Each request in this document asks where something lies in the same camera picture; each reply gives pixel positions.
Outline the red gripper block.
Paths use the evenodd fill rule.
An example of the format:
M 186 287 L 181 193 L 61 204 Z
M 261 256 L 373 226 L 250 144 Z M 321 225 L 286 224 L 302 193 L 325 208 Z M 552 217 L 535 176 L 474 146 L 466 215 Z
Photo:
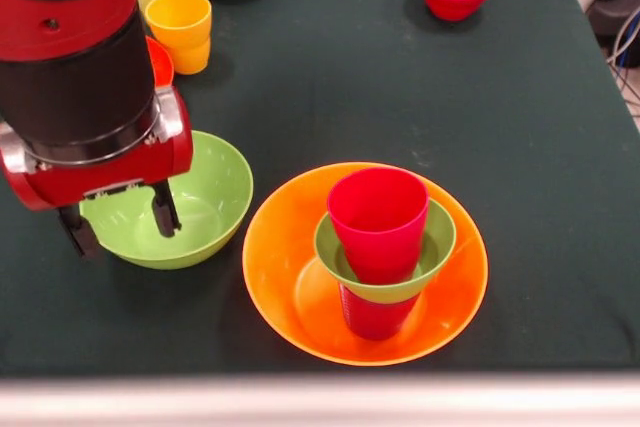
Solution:
M 158 88 L 154 106 L 157 122 L 142 142 L 94 164 L 65 166 L 38 160 L 8 124 L 1 125 L 1 169 L 10 188 L 30 210 L 57 208 L 59 222 L 82 258 L 92 258 L 100 251 L 95 232 L 77 205 L 92 195 L 130 185 L 151 185 L 152 211 L 160 234 L 171 238 L 181 229 L 166 179 L 191 167 L 191 125 L 176 88 Z

